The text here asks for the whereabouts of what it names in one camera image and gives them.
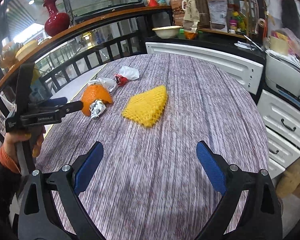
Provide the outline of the left hand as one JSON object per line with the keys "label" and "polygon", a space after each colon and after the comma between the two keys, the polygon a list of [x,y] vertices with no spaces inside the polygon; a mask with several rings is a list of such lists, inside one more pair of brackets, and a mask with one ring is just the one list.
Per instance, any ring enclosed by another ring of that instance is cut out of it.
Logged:
{"label": "left hand", "polygon": [[[45,127],[42,127],[41,133],[40,135],[38,135],[36,139],[36,143],[33,146],[33,150],[32,150],[33,158],[36,158],[40,155],[45,132],[46,132]],[[16,143],[28,141],[30,140],[30,138],[31,138],[31,134],[25,131],[6,133],[2,146],[7,156],[10,157],[15,164],[17,165],[19,164],[19,160],[17,157],[17,148],[15,146]]]}

